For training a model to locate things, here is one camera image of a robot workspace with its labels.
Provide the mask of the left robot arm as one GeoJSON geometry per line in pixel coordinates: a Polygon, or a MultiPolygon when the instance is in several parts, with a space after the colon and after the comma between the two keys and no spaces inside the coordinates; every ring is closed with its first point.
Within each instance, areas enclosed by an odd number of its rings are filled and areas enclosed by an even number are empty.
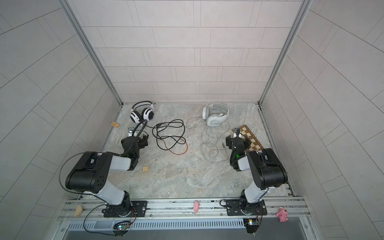
{"type": "Polygon", "coordinates": [[[68,190],[89,194],[106,203],[105,218],[144,217],[147,201],[131,201],[127,191],[118,189],[108,180],[110,170],[132,171],[138,164],[140,150],[148,146],[149,135],[129,136],[121,140],[124,152],[85,152],[65,181],[68,190]]]}

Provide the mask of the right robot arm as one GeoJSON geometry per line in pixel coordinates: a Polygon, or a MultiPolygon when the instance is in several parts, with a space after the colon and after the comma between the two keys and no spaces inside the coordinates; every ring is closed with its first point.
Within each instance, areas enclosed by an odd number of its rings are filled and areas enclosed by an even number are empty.
{"type": "Polygon", "coordinates": [[[238,172],[250,171],[253,180],[241,192],[238,200],[226,200],[229,216],[264,216],[263,197],[270,188],[278,188],[288,182],[288,174],[271,148],[250,151],[251,140],[235,128],[232,136],[226,137],[226,146],[232,150],[230,166],[238,172]]]}

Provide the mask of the white grey headphones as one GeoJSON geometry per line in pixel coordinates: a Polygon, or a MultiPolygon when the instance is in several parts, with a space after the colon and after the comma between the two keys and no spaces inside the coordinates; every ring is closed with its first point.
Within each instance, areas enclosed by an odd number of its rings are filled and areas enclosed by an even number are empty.
{"type": "Polygon", "coordinates": [[[229,107],[224,104],[210,104],[203,108],[202,118],[208,127],[218,127],[227,120],[229,113],[229,107]]]}

